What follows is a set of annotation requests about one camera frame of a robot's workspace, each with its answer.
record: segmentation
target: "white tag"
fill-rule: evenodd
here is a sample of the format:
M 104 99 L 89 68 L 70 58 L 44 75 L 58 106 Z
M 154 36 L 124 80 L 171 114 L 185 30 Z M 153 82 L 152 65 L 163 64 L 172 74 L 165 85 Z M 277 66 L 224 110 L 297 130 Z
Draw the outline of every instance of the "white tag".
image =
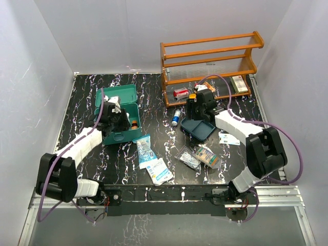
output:
M 220 144 L 240 145 L 240 141 L 233 135 L 228 133 L 219 133 Z

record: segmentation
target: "toolbox lid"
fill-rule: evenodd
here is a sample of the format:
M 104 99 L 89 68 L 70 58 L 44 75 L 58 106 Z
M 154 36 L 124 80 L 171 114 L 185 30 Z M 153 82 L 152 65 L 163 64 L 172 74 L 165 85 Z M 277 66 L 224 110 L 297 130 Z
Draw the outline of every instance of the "toolbox lid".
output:
M 131 104 L 137 102 L 137 91 L 135 85 L 115 86 L 104 88 L 104 95 L 108 98 L 118 96 L 120 98 L 119 104 Z M 101 90 L 98 89 L 96 93 L 96 107 L 101 104 Z

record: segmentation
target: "wire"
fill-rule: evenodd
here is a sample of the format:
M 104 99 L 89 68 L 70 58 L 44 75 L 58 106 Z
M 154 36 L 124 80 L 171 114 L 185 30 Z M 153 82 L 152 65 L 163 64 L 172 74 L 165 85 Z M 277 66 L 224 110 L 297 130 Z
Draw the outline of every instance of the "wire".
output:
M 295 149 L 296 149 L 296 152 L 298 154 L 298 158 L 299 158 L 299 171 L 298 171 L 298 174 L 297 176 L 290 180 L 290 181 L 282 181 L 282 180 L 278 180 L 278 179 L 274 179 L 274 178 L 270 178 L 270 177 L 266 177 L 266 179 L 272 181 L 272 182 L 275 182 L 275 183 L 279 183 L 279 184 L 284 184 L 284 185 L 289 185 L 291 183 L 295 183 L 297 180 L 299 180 L 299 178 L 302 176 L 302 173 L 303 173 L 303 166 L 304 166 L 304 163 L 303 163 L 303 157 L 302 157 L 302 154 L 301 154 L 301 149 L 300 147 L 297 145 L 297 143 L 292 139 L 292 137 L 285 131 L 283 130 L 282 128 L 280 128 L 279 126 L 275 125 L 275 124 L 272 124 L 272 123 L 268 123 L 268 122 L 263 122 L 263 121 L 252 121 L 252 120 L 244 120 L 244 119 L 241 119 L 239 117 L 236 117 L 233 115 L 232 113 L 232 110 L 230 109 L 230 104 L 231 104 L 231 90 L 230 90 L 230 87 L 229 87 L 229 84 L 228 82 L 226 81 L 225 78 L 223 78 L 221 75 L 219 74 L 211 74 L 211 75 L 208 75 L 206 76 L 205 78 L 201 79 L 198 84 L 199 85 L 202 85 L 204 83 L 204 81 L 211 77 L 211 76 L 216 76 L 218 78 L 221 78 L 223 79 L 223 81 L 225 82 L 225 84 L 227 85 L 228 87 L 228 91 L 229 91 L 229 102 L 228 102 L 228 105 L 227 105 L 227 110 L 228 110 L 228 113 L 234 118 L 234 119 L 237 119 L 241 122 L 244 122 L 244 123 L 251 123 L 251 124 L 258 124 L 258 125 L 267 125 L 267 126 L 271 126 L 271 127 L 274 127 L 276 128 L 277 130 L 279 130 L 280 132 L 282 132 L 289 140 L 290 142 L 294 145 Z
M 94 124 L 93 128 L 90 130 L 90 132 L 88 132 L 87 135 L 91 134 L 94 129 L 97 127 L 97 125 L 99 124 L 99 121 L 100 121 L 100 117 L 101 117 L 101 114 L 103 113 L 103 108 L 104 108 L 104 90 L 101 88 L 101 96 L 102 96 L 102 100 L 101 100 L 101 106 L 100 106 L 100 111 L 99 111 L 99 115 L 98 115 L 98 118 L 97 118 L 97 121 L 96 123 Z M 38 208 L 38 211 L 37 211 L 37 221 L 38 222 L 42 222 L 44 221 L 48 215 L 59 205 L 61 204 L 61 201 L 59 201 L 56 205 L 54 205 L 50 210 L 49 212 L 43 217 L 41 218 L 41 213 L 42 213 L 42 207 L 43 207 L 43 202 L 45 200 L 45 197 L 46 197 L 46 190 L 47 190 L 47 187 L 48 187 L 48 184 L 49 184 L 49 180 L 50 180 L 50 177 L 51 177 L 51 174 L 52 174 L 52 171 L 53 169 L 55 168 L 57 162 L 59 161 L 59 159 L 67 152 L 69 151 L 73 146 L 74 144 L 78 143 L 79 141 L 81 141 L 83 138 L 85 138 L 85 136 L 82 136 L 80 137 L 78 140 L 76 140 L 74 143 L 70 144 L 66 149 L 64 149 L 59 155 L 57 155 L 57 157 L 55 158 L 54 162 L 52 163 L 52 165 L 50 166 L 49 168 L 49 171 L 48 171 L 48 175 L 46 177 L 46 180 L 45 180 L 45 183 L 44 183 L 44 186 L 43 186 L 43 189 L 42 189 L 42 194 L 41 194 L 41 199 L 40 199 L 40 204 L 39 204 L 39 208 Z M 95 222 L 93 219 L 91 219 L 89 216 L 87 216 L 79 207 L 78 205 L 72 201 L 72 203 L 78 208 L 78 210 L 91 222 Z
M 257 195 L 257 193 L 256 193 L 255 191 L 253 191 L 253 190 L 250 190 L 250 192 L 253 193 L 253 194 L 255 195 L 255 197 L 256 197 L 256 207 L 255 207 L 255 210 L 254 210 L 254 212 L 252 213 L 252 215 L 251 215 L 250 217 L 248 217 L 247 219 L 242 220 L 242 222 L 250 221 L 250 220 L 255 216 L 255 214 L 256 214 L 256 212 L 257 212 L 257 209 L 258 209 L 258 205 L 259 205 L 259 203 L 260 203 L 260 201 L 258 200 L 258 195 Z
M 104 215 L 104 214 L 106 214 L 106 213 L 103 212 L 103 213 L 99 214 L 98 217 L 97 217 L 94 221 L 97 221 L 97 220 L 100 218 L 100 216 L 101 216 L 101 215 Z

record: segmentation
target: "black marble surface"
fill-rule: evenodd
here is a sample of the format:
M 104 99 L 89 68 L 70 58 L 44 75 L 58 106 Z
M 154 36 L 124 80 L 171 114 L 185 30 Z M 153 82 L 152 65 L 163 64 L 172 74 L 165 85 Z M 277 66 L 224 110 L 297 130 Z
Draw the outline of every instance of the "black marble surface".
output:
M 168 109 L 165 107 L 160 74 L 77 76 L 57 149 L 72 141 L 85 126 L 88 116 L 95 110 L 95 95 L 98 89 L 127 84 L 136 85 L 142 132 L 150 134 L 152 150 L 158 158 L 164 159 L 174 174 L 170 184 L 227 184 L 245 168 L 245 146 L 243 144 L 241 146 L 220 145 L 218 143 L 219 129 L 216 129 L 204 143 L 215 154 L 221 156 L 222 164 L 219 169 L 212 170 L 202 164 L 201 169 L 195 171 L 174 158 L 184 145 L 189 145 L 190 136 L 185 135 L 179 125 L 171 126 L 175 109 L 179 108 L 182 111 L 180 121 L 185 117 L 185 110 L 184 107 Z M 226 106 L 227 103 L 228 100 L 218 100 L 221 106 Z M 245 119 L 262 120 L 253 93 L 249 97 L 233 98 L 231 108 L 238 116 Z M 102 180 L 105 184 L 152 185 L 146 169 L 141 170 L 138 167 L 136 144 L 131 142 L 110 146 L 99 145 L 83 159 L 77 169 L 79 178 Z M 273 177 L 279 178 L 278 173 L 274 173 Z

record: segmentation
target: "white medicine packet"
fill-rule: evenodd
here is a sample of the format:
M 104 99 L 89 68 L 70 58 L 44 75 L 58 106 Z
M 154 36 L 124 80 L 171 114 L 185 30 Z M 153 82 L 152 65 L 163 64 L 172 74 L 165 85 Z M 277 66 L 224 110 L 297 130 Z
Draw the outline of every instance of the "white medicine packet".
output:
M 146 169 L 152 178 L 154 185 L 160 186 L 162 183 L 169 181 L 173 178 L 173 174 L 166 166 L 163 158 L 158 160 L 153 160 L 151 163 L 148 163 Z
M 220 144 L 240 145 L 240 141 L 233 135 L 228 133 L 219 133 Z

